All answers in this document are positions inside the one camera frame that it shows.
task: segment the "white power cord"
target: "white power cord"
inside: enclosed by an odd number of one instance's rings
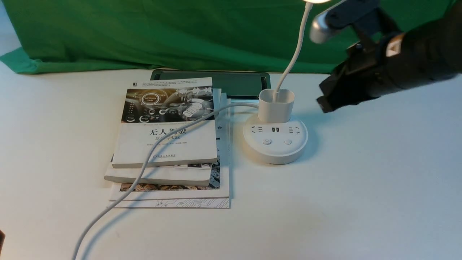
[[[305,26],[306,26],[306,20],[308,20],[308,15],[310,14],[311,8],[313,7],[313,4],[310,2],[306,2],[305,5],[305,12],[303,13],[303,18],[302,18],[302,23],[300,25],[300,32],[298,33],[298,43],[297,47],[295,49],[295,53],[293,54],[292,60],[290,61],[289,65],[287,66],[286,70],[281,76],[281,79],[278,82],[278,86],[276,87],[276,90],[273,93],[273,102],[278,102],[278,97],[279,97],[279,90],[281,89],[282,82],[286,78],[287,74],[292,70],[293,65],[297,61],[298,55],[300,54],[300,50],[302,49],[302,44],[303,44],[303,36],[305,34]]]
[[[148,155],[146,156],[146,160],[145,162],[143,163],[143,166],[141,167],[141,172],[139,174],[139,176],[135,179],[135,181],[133,182],[133,184],[130,186],[130,188],[122,195],[120,196],[120,198],[118,198],[118,200],[114,201],[111,205],[109,205],[105,210],[103,210],[101,213],[98,214],[98,216],[96,216],[96,218],[94,218],[90,224],[88,224],[88,226],[84,229],[84,231],[82,232],[82,234],[80,235],[79,237],[79,240],[77,240],[77,244],[75,245],[75,249],[74,249],[74,253],[73,253],[73,256],[72,256],[72,259],[73,260],[76,260],[77,259],[77,253],[79,252],[79,248],[80,248],[80,245],[82,244],[82,241],[83,239],[85,238],[85,235],[88,233],[88,231],[91,229],[91,227],[100,219],[102,218],[106,213],[108,213],[111,209],[113,209],[115,206],[117,206],[117,204],[119,204],[121,201],[123,201],[134,189],[135,187],[138,185],[138,182],[140,181],[141,177],[143,176],[143,173],[144,171],[146,170],[146,166],[149,162],[149,159],[151,158],[151,155],[152,153],[154,152],[154,149],[160,144],[160,142],[162,142],[163,140],[167,139],[169,136],[175,134],[176,132],[179,132],[179,131],[182,131],[188,127],[191,127],[195,124],[198,124],[202,121],[204,121],[205,119],[211,117],[211,116],[214,116],[216,114],[218,114],[218,112],[222,111],[222,110],[225,110],[225,109],[228,109],[230,107],[234,107],[234,106],[248,106],[248,107],[253,107],[253,108],[257,108],[258,109],[258,105],[255,105],[255,104],[246,104],[246,103],[236,103],[236,104],[231,104],[231,105],[226,105],[224,107],[221,107],[219,108],[218,110],[215,110],[214,112],[196,120],[196,121],[193,121],[183,127],[180,127],[178,129],[175,129],[174,131],[171,131],[169,132],[168,134],[164,135],[162,138],[160,138],[151,148],[151,150],[149,151]]]

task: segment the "white table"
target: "white table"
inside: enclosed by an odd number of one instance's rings
[[[7,27],[0,33],[8,35]],[[14,37],[0,43],[0,53],[18,44]],[[82,229],[107,205],[103,173],[125,89],[150,74],[27,76],[0,63],[1,259],[70,258]],[[278,78],[271,74],[273,86]],[[112,210],[80,256],[461,259],[462,79],[322,114],[315,99],[324,78],[292,74],[285,82],[310,130],[300,160],[247,159],[239,130],[249,114],[236,114],[230,210]]]

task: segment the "white power strip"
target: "white power strip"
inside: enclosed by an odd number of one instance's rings
[[[269,164],[295,161],[308,142],[305,124],[293,116],[286,123],[263,123],[253,115],[245,122],[243,135],[247,154]]]

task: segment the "book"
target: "book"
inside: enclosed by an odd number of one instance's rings
[[[222,94],[220,106],[231,103]],[[229,169],[231,159],[230,111],[220,113],[216,121],[216,139],[219,161],[213,165],[208,187],[196,186],[162,186],[138,184],[135,190],[117,208],[229,208]],[[117,200],[131,186],[131,183],[114,183],[110,202]]]
[[[104,179],[119,183],[133,183],[140,174],[140,168],[113,168],[108,165]],[[175,165],[146,168],[140,184],[208,186],[211,163]]]
[[[229,198],[185,198],[121,201],[115,209],[190,208],[229,209]]]
[[[127,90],[112,167],[140,168],[162,136],[213,112],[217,94],[212,78],[133,83]],[[210,117],[163,140],[147,166],[214,163],[215,138],[215,118]]]

